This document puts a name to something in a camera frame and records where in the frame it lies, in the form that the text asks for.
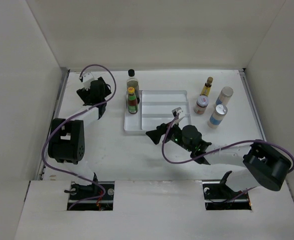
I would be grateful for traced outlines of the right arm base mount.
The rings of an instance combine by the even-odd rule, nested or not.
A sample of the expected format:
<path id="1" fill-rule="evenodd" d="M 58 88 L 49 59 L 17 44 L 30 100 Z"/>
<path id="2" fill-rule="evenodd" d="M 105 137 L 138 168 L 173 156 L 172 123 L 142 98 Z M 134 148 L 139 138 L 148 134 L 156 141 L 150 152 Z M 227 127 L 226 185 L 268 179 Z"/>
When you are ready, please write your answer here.
<path id="1" fill-rule="evenodd" d="M 202 182 L 204 204 L 208 211 L 251 210 L 251 202 L 247 191 L 234 192 L 226 185 L 228 171 L 221 180 Z"/>

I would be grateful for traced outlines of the black cap soy sauce bottle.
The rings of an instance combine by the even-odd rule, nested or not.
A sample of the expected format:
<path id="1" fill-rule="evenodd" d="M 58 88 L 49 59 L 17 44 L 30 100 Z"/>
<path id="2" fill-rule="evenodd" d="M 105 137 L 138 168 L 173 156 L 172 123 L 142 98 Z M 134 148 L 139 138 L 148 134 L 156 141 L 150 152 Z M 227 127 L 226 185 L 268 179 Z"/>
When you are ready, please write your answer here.
<path id="1" fill-rule="evenodd" d="M 133 87 L 135 90 L 135 95 L 138 101 L 138 104 L 140 103 L 140 90 L 139 90 L 139 81 L 135 77 L 135 71 L 133 69 L 128 70 L 128 76 L 127 79 L 127 88 Z"/>

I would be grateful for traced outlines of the yellow cap chili sauce bottle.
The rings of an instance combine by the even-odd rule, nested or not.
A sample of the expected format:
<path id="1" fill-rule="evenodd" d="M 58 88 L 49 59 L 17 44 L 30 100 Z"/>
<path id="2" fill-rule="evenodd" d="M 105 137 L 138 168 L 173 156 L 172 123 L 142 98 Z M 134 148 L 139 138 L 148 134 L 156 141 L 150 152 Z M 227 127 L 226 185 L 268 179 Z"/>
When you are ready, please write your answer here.
<path id="1" fill-rule="evenodd" d="M 136 114 L 138 112 L 138 100 L 133 87 L 128 88 L 127 106 L 130 114 Z"/>

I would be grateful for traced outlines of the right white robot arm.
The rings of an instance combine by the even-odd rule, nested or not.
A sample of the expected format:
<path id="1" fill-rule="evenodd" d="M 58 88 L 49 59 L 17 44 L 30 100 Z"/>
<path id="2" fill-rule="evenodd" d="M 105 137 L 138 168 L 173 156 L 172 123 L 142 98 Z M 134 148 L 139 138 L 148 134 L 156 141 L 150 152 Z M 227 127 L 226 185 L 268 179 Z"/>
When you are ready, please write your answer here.
<path id="1" fill-rule="evenodd" d="M 229 170 L 221 179 L 219 192 L 225 198 L 236 192 L 262 186 L 279 191 L 289 172 L 294 169 L 294 158 L 286 150 L 262 140 L 244 140 L 227 146 L 206 142 L 193 125 L 163 123 L 146 135 L 157 145 L 172 141 L 190 152 L 193 162 L 204 165 L 233 165 L 240 171 Z"/>

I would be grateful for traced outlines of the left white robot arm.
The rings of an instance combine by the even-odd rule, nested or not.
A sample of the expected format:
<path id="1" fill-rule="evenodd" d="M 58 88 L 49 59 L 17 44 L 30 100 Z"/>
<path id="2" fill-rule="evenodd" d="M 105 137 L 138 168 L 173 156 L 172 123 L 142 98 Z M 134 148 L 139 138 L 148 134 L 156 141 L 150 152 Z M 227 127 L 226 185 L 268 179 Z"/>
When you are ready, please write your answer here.
<path id="1" fill-rule="evenodd" d="M 77 176 L 93 178 L 94 173 L 87 166 L 85 156 L 85 129 L 99 120 L 105 113 L 106 97 L 111 94 L 111 87 L 102 77 L 89 77 L 84 87 L 77 90 L 77 95 L 84 102 L 76 117 L 63 126 L 50 139 L 49 157 L 63 165 L 63 170 Z"/>

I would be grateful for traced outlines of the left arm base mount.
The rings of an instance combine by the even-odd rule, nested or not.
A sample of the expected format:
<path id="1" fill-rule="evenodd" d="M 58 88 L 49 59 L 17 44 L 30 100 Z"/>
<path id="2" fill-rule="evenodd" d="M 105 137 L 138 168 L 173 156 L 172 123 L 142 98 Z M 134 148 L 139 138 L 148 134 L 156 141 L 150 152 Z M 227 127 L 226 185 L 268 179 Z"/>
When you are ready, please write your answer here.
<path id="1" fill-rule="evenodd" d="M 69 190 L 64 193 L 69 195 L 67 210 L 68 211 L 112 211 L 115 196 L 115 182 L 102 181 L 99 184 L 103 190 L 94 185 L 80 185 L 72 182 Z"/>

